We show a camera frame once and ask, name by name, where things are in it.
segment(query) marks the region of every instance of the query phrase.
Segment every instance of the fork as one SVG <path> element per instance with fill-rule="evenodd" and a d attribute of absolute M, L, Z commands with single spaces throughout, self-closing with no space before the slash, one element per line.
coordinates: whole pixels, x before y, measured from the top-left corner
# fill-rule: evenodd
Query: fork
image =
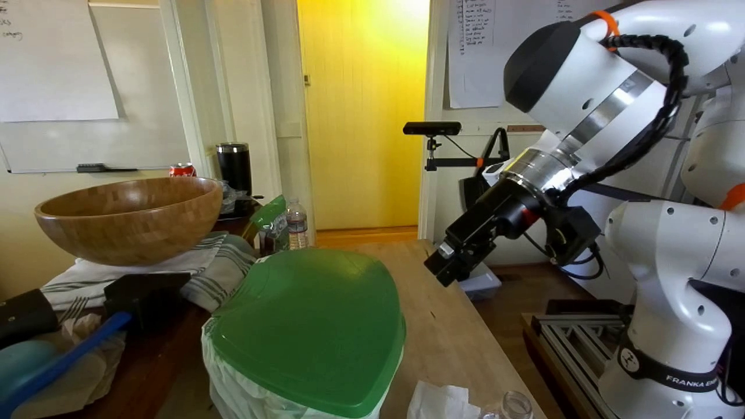
<path fill-rule="evenodd" d="M 68 307 L 67 310 L 62 313 L 62 317 L 60 317 L 58 326 L 62 326 L 62 323 L 71 318 L 77 319 L 86 308 L 89 300 L 90 297 L 75 297 L 75 299 L 72 301 L 72 304 L 70 304 L 70 307 Z"/>

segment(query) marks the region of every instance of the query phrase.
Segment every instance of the doorway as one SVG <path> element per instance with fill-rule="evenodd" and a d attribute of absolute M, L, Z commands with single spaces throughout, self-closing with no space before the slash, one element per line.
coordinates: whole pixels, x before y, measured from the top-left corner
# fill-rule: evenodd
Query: doorway
<path fill-rule="evenodd" d="M 428 0 L 298 0 L 318 230 L 417 223 Z"/>

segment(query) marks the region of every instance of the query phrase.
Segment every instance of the green lid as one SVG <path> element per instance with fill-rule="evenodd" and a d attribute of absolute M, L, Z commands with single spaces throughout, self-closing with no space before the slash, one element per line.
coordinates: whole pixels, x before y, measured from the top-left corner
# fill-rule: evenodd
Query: green lid
<path fill-rule="evenodd" d="M 304 249 L 255 264 L 218 309 L 218 355 L 295 403 L 345 418 L 378 404 L 406 334 L 396 285 L 377 259 Z"/>

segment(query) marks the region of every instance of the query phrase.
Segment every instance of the red soda can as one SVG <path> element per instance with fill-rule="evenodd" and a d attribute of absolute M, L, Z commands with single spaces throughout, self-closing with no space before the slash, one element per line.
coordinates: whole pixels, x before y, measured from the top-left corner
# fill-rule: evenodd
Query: red soda can
<path fill-rule="evenodd" d="M 171 166 L 171 170 L 168 171 L 171 177 L 179 176 L 197 176 L 197 169 L 191 165 L 191 163 L 176 163 Z"/>

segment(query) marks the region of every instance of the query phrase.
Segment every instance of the plastic bottle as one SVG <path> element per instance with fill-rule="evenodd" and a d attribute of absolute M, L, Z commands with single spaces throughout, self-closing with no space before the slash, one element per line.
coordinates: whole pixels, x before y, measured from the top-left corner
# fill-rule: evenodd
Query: plastic bottle
<path fill-rule="evenodd" d="M 497 409 L 486 409 L 481 419 L 533 419 L 533 405 L 523 393 L 508 391 Z"/>
<path fill-rule="evenodd" d="M 290 199 L 287 205 L 287 228 L 290 232 L 291 251 L 308 247 L 308 216 L 297 198 Z"/>

